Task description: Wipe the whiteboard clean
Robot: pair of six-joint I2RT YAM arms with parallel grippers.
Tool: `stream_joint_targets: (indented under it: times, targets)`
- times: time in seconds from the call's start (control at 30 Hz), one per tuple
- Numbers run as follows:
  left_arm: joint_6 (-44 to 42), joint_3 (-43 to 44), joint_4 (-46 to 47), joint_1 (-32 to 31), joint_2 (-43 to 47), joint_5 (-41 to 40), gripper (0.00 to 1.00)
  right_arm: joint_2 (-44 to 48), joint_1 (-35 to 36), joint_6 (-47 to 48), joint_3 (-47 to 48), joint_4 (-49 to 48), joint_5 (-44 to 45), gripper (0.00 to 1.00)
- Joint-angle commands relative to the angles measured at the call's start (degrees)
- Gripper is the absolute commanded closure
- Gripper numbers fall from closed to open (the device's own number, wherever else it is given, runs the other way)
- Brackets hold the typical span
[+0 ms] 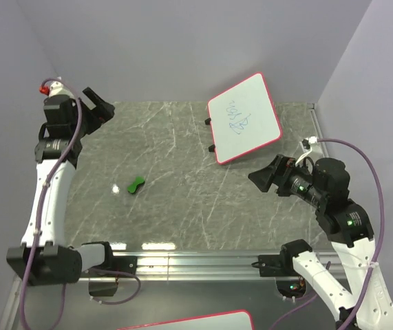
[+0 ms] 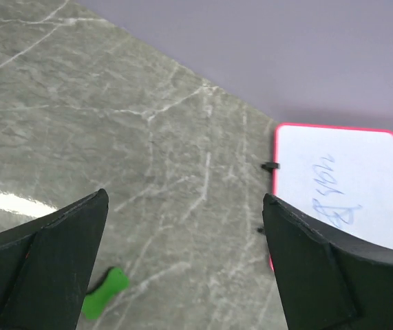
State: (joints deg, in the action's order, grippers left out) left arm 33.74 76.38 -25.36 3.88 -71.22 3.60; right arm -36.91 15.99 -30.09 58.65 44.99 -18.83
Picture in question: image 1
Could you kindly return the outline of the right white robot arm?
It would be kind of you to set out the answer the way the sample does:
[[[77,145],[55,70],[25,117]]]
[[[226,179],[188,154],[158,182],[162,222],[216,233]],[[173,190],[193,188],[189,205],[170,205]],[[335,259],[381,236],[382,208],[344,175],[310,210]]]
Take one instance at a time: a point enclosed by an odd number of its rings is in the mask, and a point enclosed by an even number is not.
[[[302,239],[281,248],[279,265],[309,283],[331,311],[335,324],[346,329],[393,329],[393,302],[379,265],[374,261],[374,232],[367,212],[349,198],[350,175],[345,164],[321,158],[311,170],[277,155],[265,168],[248,175],[266,193],[276,185],[280,197],[295,195],[315,209],[316,220],[337,253],[349,288],[321,264]]]

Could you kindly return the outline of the green whiteboard eraser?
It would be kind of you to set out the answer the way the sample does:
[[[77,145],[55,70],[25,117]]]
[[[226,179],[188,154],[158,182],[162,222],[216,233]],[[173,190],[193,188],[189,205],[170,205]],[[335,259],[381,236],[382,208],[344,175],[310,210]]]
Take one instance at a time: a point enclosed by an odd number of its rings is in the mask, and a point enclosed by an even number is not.
[[[131,195],[134,195],[138,192],[138,190],[145,184],[145,179],[143,177],[137,176],[133,180],[133,182],[128,185],[127,192]]]

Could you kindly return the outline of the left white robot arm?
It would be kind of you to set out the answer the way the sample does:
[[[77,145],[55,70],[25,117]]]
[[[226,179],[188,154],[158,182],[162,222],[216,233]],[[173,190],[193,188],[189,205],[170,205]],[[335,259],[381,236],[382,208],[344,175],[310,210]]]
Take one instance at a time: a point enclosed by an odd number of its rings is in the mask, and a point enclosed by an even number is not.
[[[65,243],[67,197],[82,151],[81,139],[114,116],[115,108],[87,87],[83,94],[94,104],[89,108],[63,87],[43,87],[46,94],[38,144],[34,149],[36,191],[27,230],[18,247],[7,251],[6,261],[27,285],[76,283],[92,268],[99,276],[115,268],[106,241],[84,243],[74,249]]]

